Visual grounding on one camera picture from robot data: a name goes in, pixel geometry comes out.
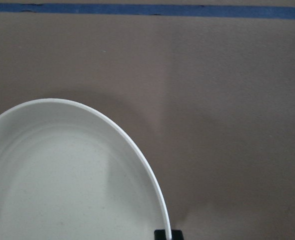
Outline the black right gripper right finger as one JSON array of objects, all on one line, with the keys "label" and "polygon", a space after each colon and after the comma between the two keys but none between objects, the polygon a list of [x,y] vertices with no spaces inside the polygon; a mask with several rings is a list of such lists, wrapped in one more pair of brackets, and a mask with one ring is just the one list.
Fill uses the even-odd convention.
[{"label": "black right gripper right finger", "polygon": [[172,229],[171,240],[184,240],[183,232],[179,229]]}]

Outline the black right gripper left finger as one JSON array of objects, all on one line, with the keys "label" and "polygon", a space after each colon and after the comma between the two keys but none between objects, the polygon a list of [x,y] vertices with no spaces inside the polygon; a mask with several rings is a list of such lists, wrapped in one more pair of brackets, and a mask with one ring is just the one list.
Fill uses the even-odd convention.
[{"label": "black right gripper left finger", "polygon": [[164,229],[156,229],[154,231],[154,240],[167,240],[166,231]]}]

